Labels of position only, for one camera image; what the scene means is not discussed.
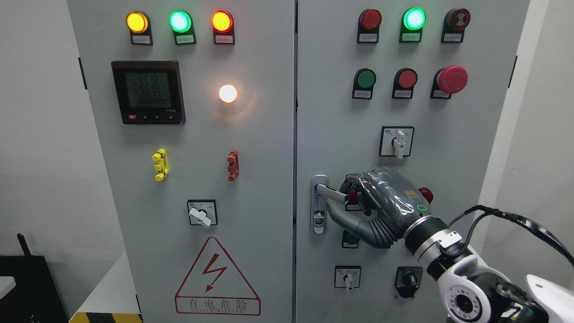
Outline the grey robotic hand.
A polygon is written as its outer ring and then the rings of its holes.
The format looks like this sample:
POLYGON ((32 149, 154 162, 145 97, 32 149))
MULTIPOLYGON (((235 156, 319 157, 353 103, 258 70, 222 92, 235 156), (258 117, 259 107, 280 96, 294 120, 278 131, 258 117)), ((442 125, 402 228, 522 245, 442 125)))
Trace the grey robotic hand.
POLYGON ((326 203, 334 223, 373 248, 390 248, 418 225, 433 217, 430 204, 406 176, 389 167, 348 174, 364 215, 346 211, 331 200, 326 203))

